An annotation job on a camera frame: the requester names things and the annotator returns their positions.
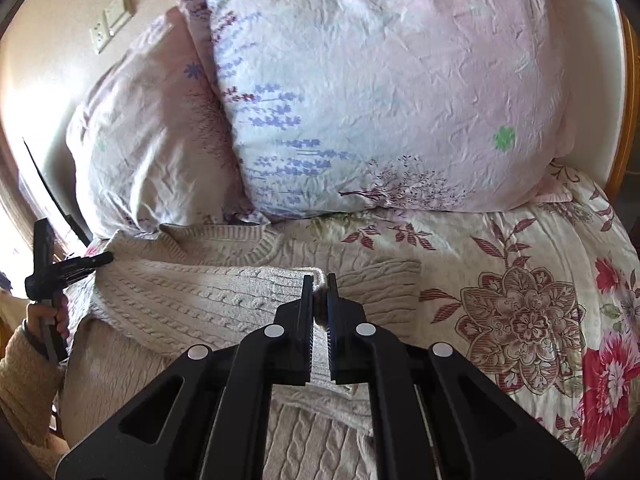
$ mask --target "sweater sleeve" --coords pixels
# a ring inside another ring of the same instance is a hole
[[[40,355],[18,327],[0,360],[0,407],[22,441],[44,447],[51,405],[62,375],[62,370]]]

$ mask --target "pillow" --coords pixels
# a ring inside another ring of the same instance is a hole
[[[205,1],[265,213],[508,210],[571,149],[560,0]]]
[[[98,237],[224,223],[245,210],[228,121],[175,7],[89,92],[66,143],[80,210]]]

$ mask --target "mandala flower pattern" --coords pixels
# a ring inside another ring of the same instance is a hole
[[[470,343],[467,358],[507,392],[526,386],[541,395],[555,385],[578,394],[575,380],[563,384],[578,378],[584,346],[573,283],[556,282],[544,267],[484,272],[478,282],[461,291],[465,315],[456,324]]]

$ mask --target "beige knit sweater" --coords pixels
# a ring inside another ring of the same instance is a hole
[[[308,270],[298,267],[314,267],[317,282],[336,272],[342,296],[362,303],[374,322],[410,338],[417,262],[376,262],[370,252],[346,244],[302,243],[261,226],[169,226],[153,240],[116,235],[108,249],[116,261],[97,273],[92,306],[73,301],[70,309],[75,325],[89,310],[109,324],[89,316],[77,330],[60,405],[70,445],[186,346],[202,341],[228,346],[270,322],[278,304],[299,296]],[[326,354],[326,340],[316,338],[317,345],[314,357]],[[44,436],[61,374],[20,333],[8,352],[0,367],[2,408],[8,407],[12,426],[52,474],[60,456],[44,447]],[[315,390],[282,388],[274,394],[265,478],[364,480],[374,475],[366,389],[364,396],[335,385],[332,391],[326,366],[314,362]],[[33,374],[16,373],[29,367]],[[27,380],[33,383],[22,384]],[[40,407],[34,411],[33,404]],[[33,413],[39,414],[36,419],[30,418]]]
[[[62,457],[47,448],[51,404],[62,375],[60,368],[34,350],[19,327],[0,360],[0,408],[22,443],[50,476]]]

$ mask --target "wall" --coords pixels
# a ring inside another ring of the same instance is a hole
[[[89,28],[111,0],[25,0],[0,41],[0,121],[22,168],[26,141],[65,213],[75,204],[75,169],[66,124],[88,89],[127,45],[175,0],[134,0],[136,14],[94,54]]]

